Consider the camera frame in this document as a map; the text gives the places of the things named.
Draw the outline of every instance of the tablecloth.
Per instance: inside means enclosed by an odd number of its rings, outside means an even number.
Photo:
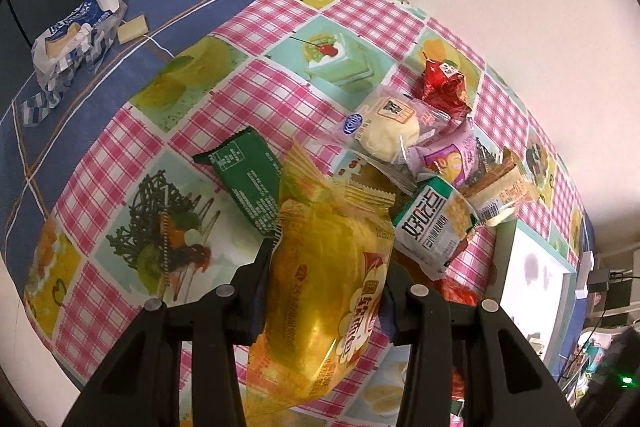
[[[114,45],[95,76],[79,71],[60,106],[26,129],[17,105],[35,89],[32,78],[0,124],[4,260],[34,329],[78,386],[149,295],[170,305],[199,298],[257,251],[260,237],[191,155],[251,125],[280,157],[295,139],[323,171],[357,176],[363,165],[353,157],[310,140],[375,85],[414,90],[424,56],[465,73],[479,150],[499,162],[502,147],[510,148],[541,189],[542,199],[518,217],[577,264],[584,210],[555,147],[478,52],[407,0],[127,3],[125,19],[143,13],[147,36]],[[300,42],[314,39],[335,45],[336,60]],[[159,198],[170,199],[176,221],[215,238],[204,257],[176,253],[166,277],[156,225],[144,217]],[[494,241],[493,230],[480,230],[450,276],[481,294]],[[312,425],[311,417],[334,427],[392,423],[388,411],[369,416],[372,404],[358,390],[385,374],[375,369],[395,349],[375,331],[357,368],[329,396],[298,409],[308,413],[300,425]],[[236,349],[241,381],[243,353]],[[180,386],[189,385],[185,345]]]

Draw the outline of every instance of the barcode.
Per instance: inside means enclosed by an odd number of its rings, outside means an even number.
[[[273,230],[273,247],[271,247],[271,253],[275,252],[280,243],[282,242],[282,227],[279,222],[276,222],[276,228]]]
[[[498,214],[500,214],[500,209],[498,208],[498,204],[491,203],[489,204],[489,206],[484,207],[480,211],[480,219],[482,221],[488,221],[489,219],[493,219]]]

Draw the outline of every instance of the cable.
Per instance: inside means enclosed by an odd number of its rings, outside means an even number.
[[[27,36],[26,31],[24,31],[24,28],[22,27],[22,25],[20,24],[20,21],[18,20],[18,16],[16,15],[15,10],[14,10],[14,5],[11,4],[11,0],[6,0],[6,3],[8,5],[8,7],[9,7],[9,11],[11,12],[11,16],[14,18],[14,21],[15,21],[16,25],[18,26],[18,29],[20,30],[20,33],[22,34],[22,38],[29,45],[29,49],[33,48],[33,43],[29,40],[29,37]]]
[[[620,277],[612,277],[610,280],[612,281],[622,281],[625,279],[640,279],[638,275],[622,275]]]
[[[585,223],[586,219],[584,219],[586,214],[587,213],[585,212],[584,216],[582,216],[582,229],[584,230],[584,239],[587,242],[587,250],[588,251],[593,251],[593,250],[591,250],[591,245],[589,244],[589,232],[587,230],[587,223]]]
[[[575,362],[575,360],[582,354],[582,352],[584,351],[584,348],[587,347],[587,344],[589,343],[589,341],[591,340],[591,337],[593,336],[593,333],[596,332],[596,330],[598,329],[598,327],[600,326],[600,323],[602,322],[603,318],[604,318],[604,314],[607,312],[606,309],[604,309],[602,311],[602,315],[600,316],[600,318],[598,319],[598,321],[596,322],[596,325],[593,327],[593,330],[591,330],[591,333],[589,333],[589,336],[587,337],[587,340],[584,341],[584,344],[582,344],[582,347],[578,350],[578,352],[574,355],[573,360],[571,361],[571,363],[569,363],[569,359],[566,360],[566,362],[564,363],[564,365],[562,366],[562,371],[560,371],[560,375],[558,375],[558,379],[556,380],[556,383],[560,383],[560,379],[561,378],[567,378],[567,375],[564,374],[564,371],[567,367],[571,367],[571,364]]]

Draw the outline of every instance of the plastic bag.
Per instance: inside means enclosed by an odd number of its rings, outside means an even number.
[[[466,118],[453,133],[431,144],[409,148],[407,159],[413,174],[435,172],[446,182],[459,187],[478,168],[476,137],[471,120]]]
[[[506,148],[500,165],[460,191],[488,227],[508,219],[526,201],[540,197],[520,159]]]
[[[438,293],[449,302],[466,304],[467,306],[478,305],[478,295],[471,288],[467,288],[448,275],[436,281],[435,286]]]
[[[418,182],[414,197],[394,219],[394,246],[431,280],[441,279],[450,261],[467,247],[468,234],[477,223],[465,198],[433,175]]]
[[[22,103],[22,124],[35,126],[55,108],[84,60],[96,71],[118,33],[123,0],[85,0],[33,43],[31,58],[41,91]]]
[[[428,142],[449,128],[449,117],[393,87],[379,85],[329,133],[328,144],[350,149],[366,158],[407,194],[415,179],[406,167],[407,150]]]
[[[323,176],[300,145],[286,156],[264,333],[249,349],[247,417],[327,394],[364,352],[394,231],[394,196]]]

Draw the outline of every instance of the red candy wrapper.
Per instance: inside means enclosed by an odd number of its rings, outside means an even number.
[[[465,75],[448,62],[427,58],[422,100],[462,123],[471,109],[466,105]]]
[[[473,290],[463,286],[455,279],[444,276],[435,282],[436,289],[447,301],[466,304],[468,306],[478,305],[478,296]]]
[[[455,279],[444,276],[435,282],[436,289],[449,302],[466,304],[468,306],[478,305],[478,296],[466,286],[463,286]],[[459,372],[453,369],[451,375],[451,398],[453,400],[465,399],[465,383]]]
[[[453,400],[465,399],[465,382],[455,369],[451,374],[451,398]]]

